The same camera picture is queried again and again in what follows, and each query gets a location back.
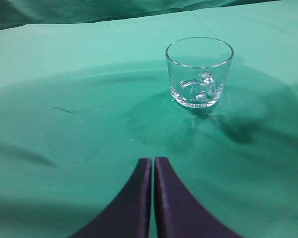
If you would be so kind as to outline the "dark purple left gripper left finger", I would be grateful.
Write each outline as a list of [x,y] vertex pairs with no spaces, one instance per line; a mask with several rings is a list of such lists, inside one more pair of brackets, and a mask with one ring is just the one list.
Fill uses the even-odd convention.
[[140,158],[111,203],[72,238],[147,238],[151,212],[152,161]]

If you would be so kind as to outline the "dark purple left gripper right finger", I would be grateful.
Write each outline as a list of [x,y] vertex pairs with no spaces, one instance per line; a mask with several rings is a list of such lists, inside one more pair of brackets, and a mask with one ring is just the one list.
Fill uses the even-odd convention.
[[159,238],[238,238],[190,193],[167,157],[154,162],[154,213]]

